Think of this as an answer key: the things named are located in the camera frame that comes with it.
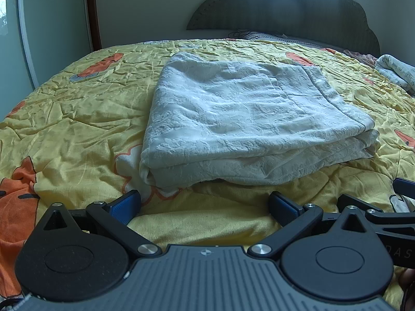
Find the person's right hand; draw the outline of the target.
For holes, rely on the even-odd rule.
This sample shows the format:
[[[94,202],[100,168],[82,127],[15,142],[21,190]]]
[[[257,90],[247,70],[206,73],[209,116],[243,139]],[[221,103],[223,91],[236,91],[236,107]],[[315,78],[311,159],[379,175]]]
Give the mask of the person's right hand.
[[[415,270],[406,269],[399,276],[399,285],[404,291],[402,302],[400,305],[401,311],[415,310]]]

